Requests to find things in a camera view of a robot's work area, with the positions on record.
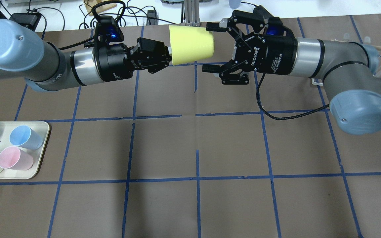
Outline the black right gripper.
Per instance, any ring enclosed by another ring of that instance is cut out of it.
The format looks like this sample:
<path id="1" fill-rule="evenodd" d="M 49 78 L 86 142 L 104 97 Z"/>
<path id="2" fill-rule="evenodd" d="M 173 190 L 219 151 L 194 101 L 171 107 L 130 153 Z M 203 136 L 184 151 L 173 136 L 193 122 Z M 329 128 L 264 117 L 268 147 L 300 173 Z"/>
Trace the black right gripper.
<path id="1" fill-rule="evenodd" d="M 247 72 L 287 75 L 297 54 L 296 38 L 263 35 L 265 21 L 254 13 L 234 10 L 219 23 L 207 22 L 206 31 L 227 32 L 236 41 L 232 61 L 203 64 L 202 72 L 213 73 L 223 85 L 247 85 Z"/>

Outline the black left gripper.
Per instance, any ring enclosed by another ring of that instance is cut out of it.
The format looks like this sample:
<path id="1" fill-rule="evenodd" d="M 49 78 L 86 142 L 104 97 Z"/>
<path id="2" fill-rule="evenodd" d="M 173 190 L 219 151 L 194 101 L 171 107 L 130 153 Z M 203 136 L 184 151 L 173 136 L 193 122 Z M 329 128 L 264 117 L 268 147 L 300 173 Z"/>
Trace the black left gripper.
<path id="1" fill-rule="evenodd" d="M 134 71 L 147 70 L 155 74 L 169 66 L 169 60 L 138 60 L 134 57 L 167 56 L 168 47 L 164 42 L 152 39 L 137 38 L 137 45 L 127 47 L 123 43 L 109 45 L 105 42 L 96 42 L 96 67 L 103 82 L 124 80 L 133 77 Z"/>

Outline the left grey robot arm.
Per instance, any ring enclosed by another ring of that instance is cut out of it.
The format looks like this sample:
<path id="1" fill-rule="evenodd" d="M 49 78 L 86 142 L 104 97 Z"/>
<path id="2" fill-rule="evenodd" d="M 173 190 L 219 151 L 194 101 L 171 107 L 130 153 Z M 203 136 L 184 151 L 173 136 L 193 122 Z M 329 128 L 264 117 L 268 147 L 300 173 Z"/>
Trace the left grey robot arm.
<path id="1" fill-rule="evenodd" d="M 172 61 L 163 42 L 139 37 L 127 47 L 123 40 L 114 18 L 103 16 L 89 46 L 62 52 L 32 30 L 0 19 L 0 80 L 23 77 L 35 91 L 54 92 L 129 79 L 139 70 L 154 74 Z"/>

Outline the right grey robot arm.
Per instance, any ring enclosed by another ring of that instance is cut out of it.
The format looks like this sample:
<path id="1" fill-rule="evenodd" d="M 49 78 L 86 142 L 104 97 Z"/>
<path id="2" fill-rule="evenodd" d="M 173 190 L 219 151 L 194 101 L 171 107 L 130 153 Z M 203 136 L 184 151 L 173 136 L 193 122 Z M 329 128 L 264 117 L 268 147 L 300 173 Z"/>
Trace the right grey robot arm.
<path id="1" fill-rule="evenodd" d="M 262 6 L 252 13 L 234 10 L 230 18 L 205 29 L 235 40 L 226 64 L 204 64 L 224 85 L 246 85 L 248 74 L 278 74 L 322 80 L 339 128 L 352 135 L 381 131 L 381 77 L 375 77 L 378 50 L 356 42 L 295 37 Z"/>

